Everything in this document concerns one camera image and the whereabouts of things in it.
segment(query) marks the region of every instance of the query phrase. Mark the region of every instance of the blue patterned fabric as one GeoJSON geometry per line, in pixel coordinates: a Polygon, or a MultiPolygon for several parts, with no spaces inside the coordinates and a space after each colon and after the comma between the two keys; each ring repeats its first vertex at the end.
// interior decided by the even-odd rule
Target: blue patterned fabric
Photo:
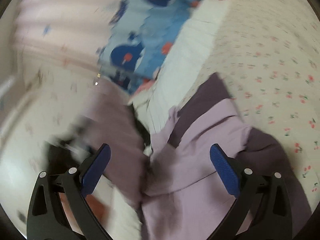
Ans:
{"type": "Polygon", "coordinates": [[[188,18],[187,0],[122,0],[100,52],[101,74],[133,93],[155,78],[188,18]]]}

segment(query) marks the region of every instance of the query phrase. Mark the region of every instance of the blue textured pad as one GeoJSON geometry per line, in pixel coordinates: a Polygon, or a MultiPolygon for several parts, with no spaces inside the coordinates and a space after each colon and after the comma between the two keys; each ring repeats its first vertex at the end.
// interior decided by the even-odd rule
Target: blue textured pad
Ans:
{"type": "Polygon", "coordinates": [[[92,194],[110,158],[111,149],[109,145],[105,145],[81,179],[81,194],[83,197],[92,194]]]}
{"type": "Polygon", "coordinates": [[[210,160],[216,168],[224,187],[230,195],[238,197],[240,195],[240,181],[225,156],[219,147],[211,146],[210,160]]]}

